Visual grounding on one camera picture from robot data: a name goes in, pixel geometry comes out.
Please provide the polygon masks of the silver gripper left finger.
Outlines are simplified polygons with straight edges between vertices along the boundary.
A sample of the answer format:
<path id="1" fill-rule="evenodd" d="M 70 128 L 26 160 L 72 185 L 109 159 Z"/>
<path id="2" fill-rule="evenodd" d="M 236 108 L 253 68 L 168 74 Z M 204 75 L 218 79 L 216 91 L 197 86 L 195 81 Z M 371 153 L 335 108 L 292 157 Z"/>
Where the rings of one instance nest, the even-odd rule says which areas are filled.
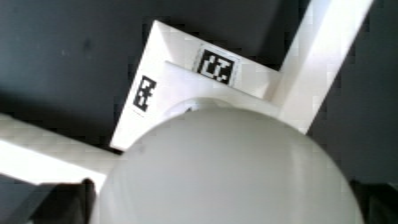
<path id="1" fill-rule="evenodd" d="M 93 182 L 33 185 L 0 177 L 0 224 L 88 224 Z"/>

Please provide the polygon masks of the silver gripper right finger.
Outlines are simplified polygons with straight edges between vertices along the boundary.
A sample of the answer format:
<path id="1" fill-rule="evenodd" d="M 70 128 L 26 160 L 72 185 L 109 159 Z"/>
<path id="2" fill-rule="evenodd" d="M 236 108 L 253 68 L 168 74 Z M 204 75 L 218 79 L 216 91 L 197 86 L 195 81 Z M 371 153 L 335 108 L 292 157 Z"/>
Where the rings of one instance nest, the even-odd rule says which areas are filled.
<path id="1" fill-rule="evenodd" d="M 398 188 L 387 183 L 349 181 L 364 224 L 398 224 Z"/>

